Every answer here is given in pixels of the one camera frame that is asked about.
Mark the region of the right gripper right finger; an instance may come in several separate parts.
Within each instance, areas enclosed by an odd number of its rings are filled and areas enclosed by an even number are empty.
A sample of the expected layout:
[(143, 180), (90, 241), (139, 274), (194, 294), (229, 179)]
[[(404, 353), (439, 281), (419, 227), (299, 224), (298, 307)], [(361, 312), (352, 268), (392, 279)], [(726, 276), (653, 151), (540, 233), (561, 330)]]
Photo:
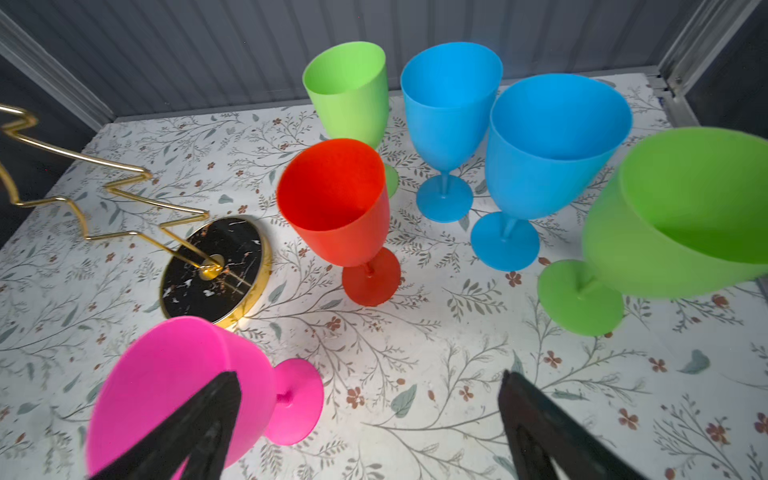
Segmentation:
[(643, 477), (518, 372), (503, 372), (498, 406), (520, 479)]

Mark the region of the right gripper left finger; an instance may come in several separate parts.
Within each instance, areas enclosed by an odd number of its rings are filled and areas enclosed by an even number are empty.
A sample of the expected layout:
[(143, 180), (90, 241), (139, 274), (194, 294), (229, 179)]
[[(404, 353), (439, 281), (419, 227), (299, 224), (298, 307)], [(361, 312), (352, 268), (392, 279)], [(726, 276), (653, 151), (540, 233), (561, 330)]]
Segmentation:
[(218, 479), (236, 425), (242, 393), (225, 371), (200, 389), (94, 479)]

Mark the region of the pink wine glass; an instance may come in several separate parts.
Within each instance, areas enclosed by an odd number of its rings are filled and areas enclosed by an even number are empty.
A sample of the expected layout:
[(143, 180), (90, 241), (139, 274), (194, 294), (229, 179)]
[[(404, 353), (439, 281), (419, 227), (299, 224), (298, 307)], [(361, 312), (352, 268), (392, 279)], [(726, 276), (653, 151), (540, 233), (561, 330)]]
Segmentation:
[(218, 479), (262, 437), (306, 439), (324, 386), (300, 358), (272, 365), (251, 341), (201, 318), (167, 320), (107, 377), (86, 436), (92, 479)]

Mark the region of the red wine glass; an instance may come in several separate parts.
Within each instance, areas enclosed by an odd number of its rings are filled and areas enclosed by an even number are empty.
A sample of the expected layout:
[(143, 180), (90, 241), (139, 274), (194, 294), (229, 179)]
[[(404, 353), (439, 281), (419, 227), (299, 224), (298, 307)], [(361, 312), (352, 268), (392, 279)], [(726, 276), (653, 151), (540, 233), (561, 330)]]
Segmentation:
[(283, 218), (323, 260), (343, 268), (342, 287), (362, 306), (398, 289), (401, 268), (385, 247), (390, 205), (378, 153), (353, 139), (332, 139), (298, 154), (284, 170), (276, 199)]

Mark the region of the blue wine glass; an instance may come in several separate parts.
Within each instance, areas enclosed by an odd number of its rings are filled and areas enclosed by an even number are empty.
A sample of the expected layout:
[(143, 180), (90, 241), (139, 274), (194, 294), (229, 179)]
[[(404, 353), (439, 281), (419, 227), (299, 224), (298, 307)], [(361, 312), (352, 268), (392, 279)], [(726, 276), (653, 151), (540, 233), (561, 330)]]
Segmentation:
[(516, 82), (495, 101), (485, 180), (498, 210), (471, 232), (475, 255), (499, 271), (520, 271), (540, 250), (532, 220), (576, 199), (633, 125), (632, 111), (613, 87), (573, 74)]
[(451, 42), (428, 48), (404, 67), (400, 84), (411, 141), (438, 174), (417, 191), (429, 220), (451, 223), (468, 214), (473, 193), (451, 172), (475, 153), (489, 126), (503, 64), (489, 48)]

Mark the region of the blue wine glass front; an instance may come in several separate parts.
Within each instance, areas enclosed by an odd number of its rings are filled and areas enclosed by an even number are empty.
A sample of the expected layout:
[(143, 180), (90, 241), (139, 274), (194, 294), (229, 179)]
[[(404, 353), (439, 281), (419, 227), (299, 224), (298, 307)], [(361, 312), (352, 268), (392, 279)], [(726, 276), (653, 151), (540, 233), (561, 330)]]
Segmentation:
[(489, 48), (451, 42), (428, 48), (404, 67), (400, 84), (411, 141), (438, 174), (417, 191), (429, 220), (451, 223), (468, 214), (473, 193), (451, 172), (475, 153), (489, 126), (503, 64)]

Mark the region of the light green wine glass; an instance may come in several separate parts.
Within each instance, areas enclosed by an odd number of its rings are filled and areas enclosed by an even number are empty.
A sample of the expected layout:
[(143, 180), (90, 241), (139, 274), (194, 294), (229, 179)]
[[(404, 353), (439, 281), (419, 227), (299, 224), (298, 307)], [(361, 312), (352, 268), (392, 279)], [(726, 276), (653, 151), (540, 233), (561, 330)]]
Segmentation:
[(378, 148), (390, 113), (386, 54), (379, 45), (335, 45), (306, 66), (302, 82), (330, 138)]

